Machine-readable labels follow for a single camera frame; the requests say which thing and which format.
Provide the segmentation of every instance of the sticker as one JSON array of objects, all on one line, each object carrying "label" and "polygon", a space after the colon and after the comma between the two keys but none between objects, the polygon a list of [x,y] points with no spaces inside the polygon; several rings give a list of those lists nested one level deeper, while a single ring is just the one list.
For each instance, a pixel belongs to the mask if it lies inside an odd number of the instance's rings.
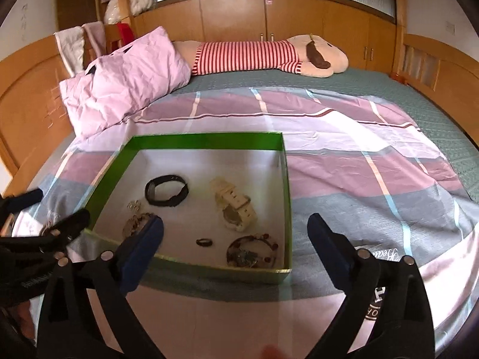
[{"label": "sticker", "polygon": [[401,260],[397,248],[389,248],[386,250],[372,251],[371,254],[376,259],[391,260],[393,262],[398,262]]},{"label": "sticker", "polygon": [[366,320],[377,320],[379,311],[381,309],[381,304],[383,303],[384,293],[386,293],[385,287],[377,287],[374,289],[374,296],[369,303],[369,307],[367,308],[367,313],[365,316]]}]

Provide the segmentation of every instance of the black clamp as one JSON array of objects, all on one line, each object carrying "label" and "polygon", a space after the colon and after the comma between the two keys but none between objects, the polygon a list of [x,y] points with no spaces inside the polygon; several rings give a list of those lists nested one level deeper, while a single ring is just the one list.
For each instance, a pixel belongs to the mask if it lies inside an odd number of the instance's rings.
[{"label": "black clamp", "polygon": [[[346,298],[306,359],[434,359],[431,309],[411,256],[394,262],[376,259],[364,248],[356,250],[318,213],[310,216],[307,234],[333,285]],[[385,287],[386,294],[373,330],[363,347],[348,352],[377,287]]]},{"label": "black clamp", "polygon": [[[181,191],[177,195],[170,197],[168,200],[155,200],[155,188],[162,183],[172,181],[181,182],[184,184],[183,188],[181,188]],[[145,186],[145,198],[150,205],[154,206],[177,206],[186,198],[188,192],[189,189],[186,181],[182,177],[173,174],[153,178]]]}]

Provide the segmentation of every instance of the red object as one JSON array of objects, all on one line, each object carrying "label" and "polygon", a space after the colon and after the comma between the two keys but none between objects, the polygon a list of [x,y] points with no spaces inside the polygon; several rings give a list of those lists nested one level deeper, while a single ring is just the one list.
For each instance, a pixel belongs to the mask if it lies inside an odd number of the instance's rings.
[{"label": "red object", "polygon": [[135,35],[133,35],[133,31],[131,31],[131,28],[128,24],[118,23],[116,26],[120,31],[123,46],[126,46],[127,44],[135,40]]},{"label": "red object", "polygon": [[403,85],[407,85],[408,81],[406,81],[406,78],[403,77],[402,75],[396,74],[396,73],[391,73],[389,77],[395,81],[398,81],[399,83],[402,83]]}]

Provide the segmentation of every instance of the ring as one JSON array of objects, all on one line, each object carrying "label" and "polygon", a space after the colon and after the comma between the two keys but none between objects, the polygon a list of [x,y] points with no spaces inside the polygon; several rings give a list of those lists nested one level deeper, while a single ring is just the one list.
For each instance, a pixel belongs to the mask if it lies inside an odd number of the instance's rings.
[{"label": "ring", "polygon": [[211,247],[213,245],[213,241],[211,239],[198,239],[196,244],[200,247]]}]

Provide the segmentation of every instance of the white towel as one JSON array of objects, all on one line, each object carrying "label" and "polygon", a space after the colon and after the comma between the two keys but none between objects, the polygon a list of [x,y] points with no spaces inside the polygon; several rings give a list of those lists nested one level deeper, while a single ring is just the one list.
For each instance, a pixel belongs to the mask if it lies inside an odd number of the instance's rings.
[{"label": "white towel", "polygon": [[83,71],[83,48],[85,47],[83,30],[81,27],[73,27],[55,32],[54,35],[63,64],[70,77],[74,77]]}]

